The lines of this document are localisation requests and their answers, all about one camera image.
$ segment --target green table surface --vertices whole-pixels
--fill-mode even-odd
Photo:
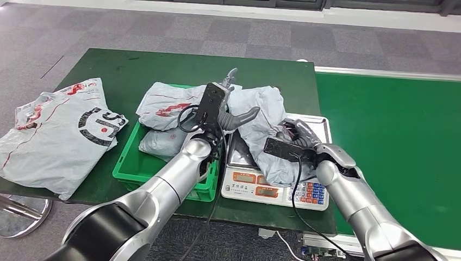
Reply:
[[[461,82],[317,73],[333,142],[423,242],[461,250]],[[337,212],[338,233],[352,234]]]
[[[312,63],[89,49],[57,89],[101,77],[109,109],[124,114],[130,123],[118,133],[118,145],[99,160],[69,202],[98,204],[127,193],[125,187],[112,177],[112,171],[137,120],[136,108],[154,82],[206,84],[220,81],[234,67],[239,69],[236,83],[245,88],[279,87],[287,112],[320,115]],[[26,188],[4,179],[0,179],[0,192],[57,199],[46,189]],[[217,198],[214,220],[309,230],[289,207]],[[185,201],[176,213],[204,218],[209,215],[211,207],[212,203]],[[336,233],[334,206],[324,212],[300,212],[318,230]]]

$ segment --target floor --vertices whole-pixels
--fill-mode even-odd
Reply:
[[[52,91],[89,47],[461,74],[459,46],[456,33],[6,4],[0,10],[0,135],[13,125],[14,108]],[[86,207],[56,202],[31,235],[0,239],[2,260],[47,256]],[[202,226],[203,221],[171,220],[147,260],[178,260]],[[300,235],[282,234],[301,256]],[[280,239],[262,239],[255,227],[212,223],[187,260],[293,259]]]

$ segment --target white plastic bag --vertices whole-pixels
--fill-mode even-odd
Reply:
[[[191,129],[194,126],[193,120],[185,122],[182,126]],[[179,128],[164,132],[152,129],[139,143],[139,150],[168,162],[179,153],[186,137],[187,133]]]
[[[234,91],[242,89],[239,85],[231,86],[234,87]],[[139,122],[159,131],[178,127],[177,120],[181,110],[189,105],[199,104],[206,87],[200,85],[186,89],[154,83],[136,110]]]
[[[107,109],[105,102],[104,90],[100,78],[88,79],[56,91],[54,94],[61,94],[68,97],[78,98],[95,107]],[[31,127],[33,123],[41,116],[42,106],[48,102],[48,95],[41,95],[33,102],[17,107],[15,109],[15,128],[18,130]],[[117,145],[117,139],[114,138],[108,150]]]
[[[44,92],[33,105],[39,116],[18,113],[27,124],[0,138],[0,177],[67,200],[128,121],[70,95]]]
[[[266,138],[275,137],[277,132],[283,131],[283,127],[278,124],[286,118],[286,113],[279,90],[270,86],[235,90],[227,105],[233,115],[245,113],[254,106],[261,108],[253,121],[238,128],[240,136],[250,148],[250,153],[267,182],[277,187],[289,187],[296,182],[298,163],[291,163],[263,151]],[[307,164],[303,165],[303,169],[305,171],[301,180],[306,179],[312,171]]]

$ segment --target scale keypad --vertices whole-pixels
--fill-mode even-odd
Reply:
[[[291,201],[293,188],[290,188],[289,193],[288,201]],[[296,188],[295,202],[323,205],[325,203],[325,187],[320,183],[302,182]]]

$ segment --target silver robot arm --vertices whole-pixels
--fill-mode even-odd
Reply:
[[[291,133],[266,140],[264,152],[289,161],[311,162],[343,218],[352,226],[366,261],[447,260],[400,225],[367,184],[356,162],[340,147],[323,144],[303,121],[285,119]]]
[[[67,229],[62,246],[45,260],[145,260],[167,221],[207,177],[223,131],[234,130],[259,113],[259,107],[238,116],[227,113],[228,85],[209,83],[200,106],[189,107],[197,107],[198,124],[186,130],[189,134],[183,147],[170,162],[140,188],[81,213]],[[180,128],[184,111],[179,115]]]
[[[81,213],[46,260],[144,260],[152,243],[197,182],[210,143],[192,139],[140,188]]]
[[[317,179],[352,226],[365,260],[447,260],[392,217],[342,148],[333,144],[315,148],[318,155],[329,156],[318,163]]]

